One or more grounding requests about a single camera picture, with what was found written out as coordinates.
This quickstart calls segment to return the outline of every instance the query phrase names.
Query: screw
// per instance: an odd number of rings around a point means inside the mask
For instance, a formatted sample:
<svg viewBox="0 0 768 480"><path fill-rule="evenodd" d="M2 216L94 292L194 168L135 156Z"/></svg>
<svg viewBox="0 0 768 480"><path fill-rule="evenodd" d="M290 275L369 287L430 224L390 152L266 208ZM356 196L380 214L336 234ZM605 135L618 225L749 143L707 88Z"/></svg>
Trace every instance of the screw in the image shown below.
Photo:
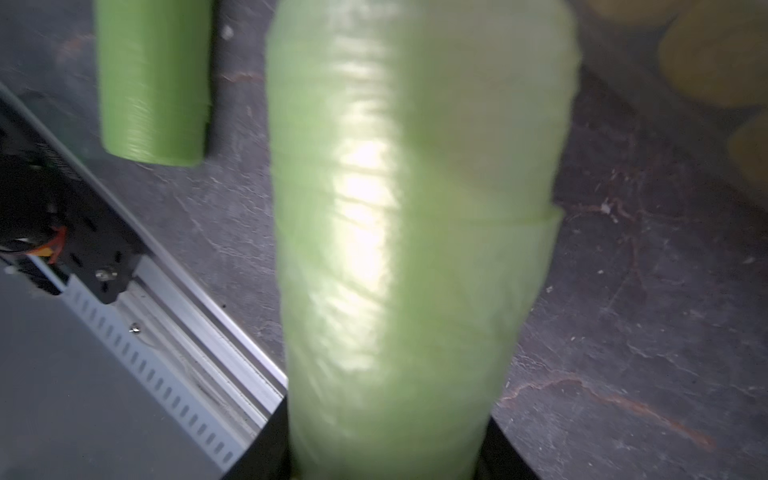
<svg viewBox="0 0 768 480"><path fill-rule="evenodd" d="M118 272L114 271L114 268L111 266L105 266L96 270L96 280L100 282L111 282L116 278L118 278Z"/></svg>

